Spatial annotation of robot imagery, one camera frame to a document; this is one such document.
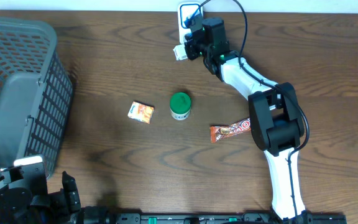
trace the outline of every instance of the candy bar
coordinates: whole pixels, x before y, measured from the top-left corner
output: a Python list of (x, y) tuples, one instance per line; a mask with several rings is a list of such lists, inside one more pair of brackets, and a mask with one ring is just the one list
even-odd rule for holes
[(209, 128), (211, 130), (211, 142), (216, 143), (217, 141), (234, 136), (246, 131), (250, 131), (249, 118), (234, 123), (230, 126), (212, 126)]

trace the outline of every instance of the small box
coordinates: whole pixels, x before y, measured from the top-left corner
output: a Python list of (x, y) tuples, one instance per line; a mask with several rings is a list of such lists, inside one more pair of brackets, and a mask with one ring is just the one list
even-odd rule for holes
[(128, 117), (150, 124), (154, 112), (154, 107), (143, 105), (142, 103), (133, 102), (128, 112)]

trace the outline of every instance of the gray plastic basket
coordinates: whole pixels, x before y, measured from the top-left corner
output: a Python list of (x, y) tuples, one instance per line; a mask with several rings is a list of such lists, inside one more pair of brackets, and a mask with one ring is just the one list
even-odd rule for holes
[(44, 155), (52, 174), (73, 86), (46, 23), (0, 17), (0, 168)]

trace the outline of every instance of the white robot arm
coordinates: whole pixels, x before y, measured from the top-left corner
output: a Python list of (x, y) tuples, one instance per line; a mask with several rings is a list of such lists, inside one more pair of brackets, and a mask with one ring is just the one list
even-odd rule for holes
[[(270, 169), (275, 213), (282, 220), (300, 215), (305, 205), (299, 188), (298, 151), (293, 151), (300, 145), (304, 127), (295, 106), (295, 90), (289, 83), (278, 85), (266, 79), (244, 58), (239, 60), (240, 55), (229, 48), (221, 18), (203, 19), (199, 13), (185, 23), (191, 29), (182, 45), (186, 57), (194, 60), (203, 56), (206, 68), (249, 102), (252, 137), (264, 151)], [(274, 109), (283, 109), (283, 113), (273, 117)]]
[[(270, 81), (263, 77), (260, 73), (255, 71), (244, 58), (241, 62), (248, 72), (265, 83), (276, 85), (277, 83)], [(256, 93), (257, 91), (265, 92), (271, 88), (261, 85), (258, 81), (250, 77), (239, 66), (238, 58), (230, 59), (225, 64), (221, 65), (221, 73), (223, 82), (233, 86), (243, 97), (248, 100), (248, 96)], [(275, 213), (283, 220), (285, 218), (295, 217), (295, 210), (293, 208), (293, 200), (290, 185), (290, 173), (288, 171), (288, 155), (294, 150), (293, 147), (283, 150), (278, 153), (278, 156), (273, 156), (270, 152), (264, 151), (272, 179), (273, 187), (273, 200), (272, 207)], [(305, 210), (305, 205), (302, 202), (299, 180), (298, 180), (298, 153), (294, 153), (291, 159), (293, 190), (295, 194), (295, 204), (297, 207), (297, 215), (300, 215)]]

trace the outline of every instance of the green-lidded jar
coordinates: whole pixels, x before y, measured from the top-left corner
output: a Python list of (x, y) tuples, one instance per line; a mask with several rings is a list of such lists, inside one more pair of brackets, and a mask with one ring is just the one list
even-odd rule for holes
[(190, 115), (191, 99), (186, 93), (175, 93), (170, 102), (171, 115), (179, 121), (186, 119)]

